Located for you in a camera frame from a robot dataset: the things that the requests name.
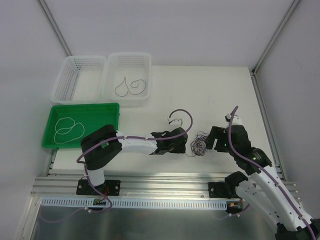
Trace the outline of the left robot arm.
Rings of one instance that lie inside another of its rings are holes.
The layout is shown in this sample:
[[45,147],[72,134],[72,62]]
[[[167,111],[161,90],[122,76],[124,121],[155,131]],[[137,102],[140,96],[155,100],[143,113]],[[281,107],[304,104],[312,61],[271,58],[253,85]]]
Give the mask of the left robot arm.
[[104,167],[120,153],[184,154],[187,141],[188,134],[182,127],[172,131],[128,136],[107,124],[80,142],[81,157],[84,158],[85,174],[88,177],[87,188],[95,195],[104,191]]

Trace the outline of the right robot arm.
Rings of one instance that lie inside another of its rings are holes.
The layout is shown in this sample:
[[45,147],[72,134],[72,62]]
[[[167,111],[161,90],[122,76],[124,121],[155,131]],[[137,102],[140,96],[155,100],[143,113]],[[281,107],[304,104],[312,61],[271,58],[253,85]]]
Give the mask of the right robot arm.
[[211,198],[245,200],[275,230],[277,240],[319,239],[320,220],[303,210],[268,156],[251,145],[242,125],[213,126],[204,143],[209,150],[230,154],[241,169],[223,182],[208,183]]

